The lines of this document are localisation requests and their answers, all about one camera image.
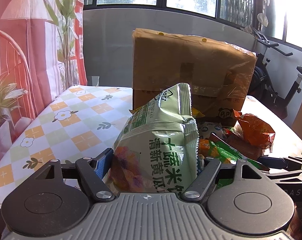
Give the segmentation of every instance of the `white flower print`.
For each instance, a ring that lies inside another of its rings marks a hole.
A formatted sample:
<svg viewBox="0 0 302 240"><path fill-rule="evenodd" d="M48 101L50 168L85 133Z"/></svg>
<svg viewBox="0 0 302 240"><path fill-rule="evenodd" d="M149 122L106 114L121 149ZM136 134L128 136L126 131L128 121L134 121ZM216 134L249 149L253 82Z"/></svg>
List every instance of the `white flower print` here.
<svg viewBox="0 0 302 240"><path fill-rule="evenodd" d="M63 121L64 119L71 117L71 115L72 115L71 111L69 111L69 110L61 111L61 112L58 112L58 114L54 117L54 119Z"/></svg>
<svg viewBox="0 0 302 240"><path fill-rule="evenodd" d="M80 90L76 92L77 95L84 95L85 93L86 93L85 90Z"/></svg>
<svg viewBox="0 0 302 240"><path fill-rule="evenodd" d="M33 144L34 138L25 137L21 142L21 147L30 147Z"/></svg>

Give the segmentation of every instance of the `window frame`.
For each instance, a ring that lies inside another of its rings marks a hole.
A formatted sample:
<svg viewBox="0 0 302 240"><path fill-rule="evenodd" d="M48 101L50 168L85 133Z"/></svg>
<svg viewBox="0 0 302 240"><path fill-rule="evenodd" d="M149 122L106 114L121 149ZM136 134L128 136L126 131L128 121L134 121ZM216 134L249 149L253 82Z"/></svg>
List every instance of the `window frame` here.
<svg viewBox="0 0 302 240"><path fill-rule="evenodd" d="M192 12L192 11L187 11L187 10L183 10L183 9L167 7L166 6L167 0L156 0L156 5L146 5L146 4L96 4L97 0L92 0L92 4L90 4L90 5L86 5L86 3L87 3L87 0L84 0L85 5L83 6L83 10L106 9L106 8L137 8L137 9L162 10L162 11L168 11L168 12L183 13L183 14L187 14L187 15L192 15L192 16L212 20L212 21L215 21L215 22L218 22L218 23L222 23L222 24L234 27L234 28L239 29L239 30L240 30L240 28L243 28L240 25L237 25L233 22L229 22L227 20L224 20L224 19L220 18L221 0L216 0L215 17L208 16L208 15L201 14L201 13ZM257 24L257 20L256 20L257 17L255 16L255 14L256 14L256 4L254 3L254 15L253 15L253 21L254 22L252 24L253 26L255 26ZM293 48L293 49L297 49L297 50L302 52L302 47L299 47L297 45L286 42L286 36L287 36L287 16L285 15L282 40L271 37L271 36L267 36L267 38L270 41L274 41L274 42L283 44L285 46L288 46L288 47Z"/></svg>

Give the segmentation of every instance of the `pink curtain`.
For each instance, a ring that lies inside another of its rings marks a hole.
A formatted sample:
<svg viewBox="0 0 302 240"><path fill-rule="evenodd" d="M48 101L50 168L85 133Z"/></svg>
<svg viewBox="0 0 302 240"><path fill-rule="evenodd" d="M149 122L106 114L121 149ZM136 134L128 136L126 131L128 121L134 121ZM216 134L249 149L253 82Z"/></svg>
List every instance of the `pink curtain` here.
<svg viewBox="0 0 302 240"><path fill-rule="evenodd" d="M56 96L86 85L83 0L0 0L0 160Z"/></svg>

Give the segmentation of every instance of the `tablecloth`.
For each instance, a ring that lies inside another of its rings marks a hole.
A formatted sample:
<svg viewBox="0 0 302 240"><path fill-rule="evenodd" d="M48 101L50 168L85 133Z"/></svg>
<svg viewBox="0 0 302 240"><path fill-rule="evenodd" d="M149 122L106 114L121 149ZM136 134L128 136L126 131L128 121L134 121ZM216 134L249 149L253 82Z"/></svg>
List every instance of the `tablecloth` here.
<svg viewBox="0 0 302 240"><path fill-rule="evenodd" d="M75 162L86 156L96 157L112 147L131 116L129 109L132 109L131 88L75 85L62 93L0 161L0 206L10 192L47 161ZM258 116L275 130L269 156L302 157L302 140L255 98L246 98L242 113ZM76 187L77 183L68 185Z"/></svg>

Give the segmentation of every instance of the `silver bolt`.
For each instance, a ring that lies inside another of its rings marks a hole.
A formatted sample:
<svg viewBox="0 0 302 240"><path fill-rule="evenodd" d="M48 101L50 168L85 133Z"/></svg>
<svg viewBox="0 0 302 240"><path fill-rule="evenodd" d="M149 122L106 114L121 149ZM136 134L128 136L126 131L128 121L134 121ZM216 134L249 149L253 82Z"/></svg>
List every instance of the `silver bolt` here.
<svg viewBox="0 0 302 240"><path fill-rule="evenodd" d="M96 197L100 198L100 199L107 199L107 198L111 198L112 197L112 193L109 192L109 191L102 190L102 191L99 191L96 194Z"/></svg>
<svg viewBox="0 0 302 240"><path fill-rule="evenodd" d="M184 196L186 197L186 198L198 198L198 197L200 197L200 194L199 194L199 192L196 192L196 191L187 191L187 192L185 192L184 193Z"/></svg>

